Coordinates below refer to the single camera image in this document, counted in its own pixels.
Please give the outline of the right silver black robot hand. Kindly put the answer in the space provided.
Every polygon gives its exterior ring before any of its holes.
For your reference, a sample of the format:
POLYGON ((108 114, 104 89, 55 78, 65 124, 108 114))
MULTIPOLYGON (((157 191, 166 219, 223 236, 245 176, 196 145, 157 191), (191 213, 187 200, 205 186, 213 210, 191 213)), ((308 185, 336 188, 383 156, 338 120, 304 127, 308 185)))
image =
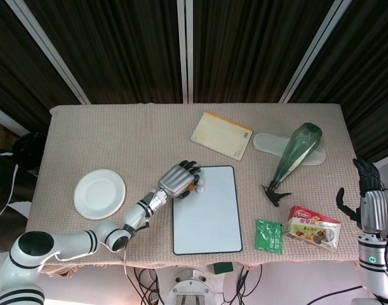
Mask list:
POLYGON ((360 206, 354 212, 344 205, 344 188, 338 190, 337 208, 356 222, 364 233, 377 234, 387 227, 387 199, 380 173, 373 163, 360 156, 353 159, 359 174, 360 206))

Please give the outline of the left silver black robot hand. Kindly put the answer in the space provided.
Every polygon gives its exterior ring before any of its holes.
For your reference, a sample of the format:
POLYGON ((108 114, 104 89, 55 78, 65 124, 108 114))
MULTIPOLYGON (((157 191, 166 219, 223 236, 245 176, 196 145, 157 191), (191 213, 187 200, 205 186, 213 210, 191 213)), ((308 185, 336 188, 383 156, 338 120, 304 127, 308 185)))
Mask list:
POLYGON ((158 188, 169 198, 184 199, 190 195, 190 186, 196 186, 201 168, 196 161, 183 160, 168 170, 159 180, 158 188))

